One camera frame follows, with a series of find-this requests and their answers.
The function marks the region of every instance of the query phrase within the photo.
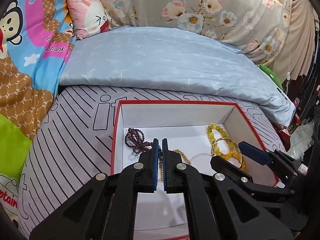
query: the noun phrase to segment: monkey ear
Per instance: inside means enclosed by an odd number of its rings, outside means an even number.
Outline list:
[[[9,7],[7,8],[7,11],[9,11],[10,9],[16,7],[18,4],[17,0],[13,0],[12,3],[10,3]]]
[[[22,36],[18,35],[16,38],[10,41],[13,45],[19,45],[22,42]]]

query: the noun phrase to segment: silver screw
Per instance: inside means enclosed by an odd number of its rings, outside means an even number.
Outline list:
[[[106,178],[106,175],[104,173],[98,173],[96,175],[96,180],[104,180]]]
[[[184,163],[178,163],[177,164],[177,169],[178,170],[184,170],[187,168],[187,165],[185,165]]]
[[[143,168],[143,163],[135,163],[133,165],[133,167],[136,169],[136,170],[141,170]]]
[[[216,173],[216,174],[214,175],[214,178],[215,178],[216,180],[223,181],[226,177],[225,177],[222,173]]]
[[[242,181],[242,182],[248,182],[248,179],[247,179],[246,177],[242,177],[242,178],[241,178],[241,181]]]

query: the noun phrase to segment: cat face pillow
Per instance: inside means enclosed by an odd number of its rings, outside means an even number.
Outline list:
[[[67,6],[77,39],[110,30],[111,18],[100,0],[67,0]]]

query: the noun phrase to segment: white label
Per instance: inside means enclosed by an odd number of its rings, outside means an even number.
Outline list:
[[[298,171],[300,171],[303,175],[306,176],[307,172],[308,172],[308,167],[304,164],[301,164]]]

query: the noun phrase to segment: light blue blanket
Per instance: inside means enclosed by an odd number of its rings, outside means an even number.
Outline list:
[[[105,85],[184,91],[257,103],[288,126],[294,104],[236,47],[172,28],[118,27],[82,41],[59,85]]]

